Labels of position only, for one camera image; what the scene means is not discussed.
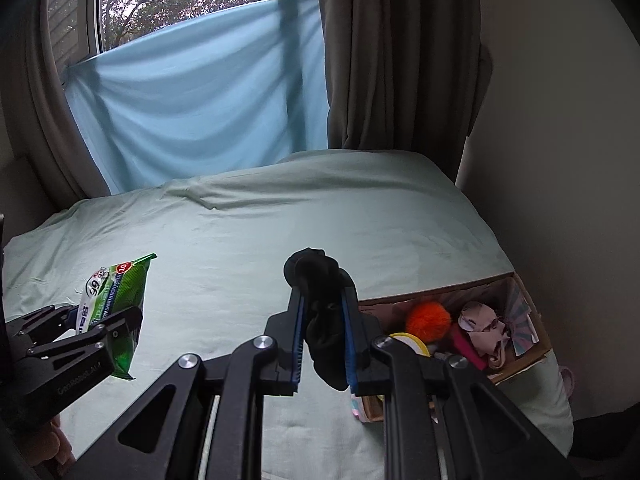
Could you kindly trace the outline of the person's left hand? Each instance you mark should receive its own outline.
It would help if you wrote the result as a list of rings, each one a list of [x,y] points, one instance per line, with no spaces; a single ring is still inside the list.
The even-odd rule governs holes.
[[[75,463],[70,441],[61,426],[61,416],[54,416],[50,422],[38,429],[32,437],[20,445],[22,455],[30,466],[36,466],[47,460],[54,460],[60,467]]]

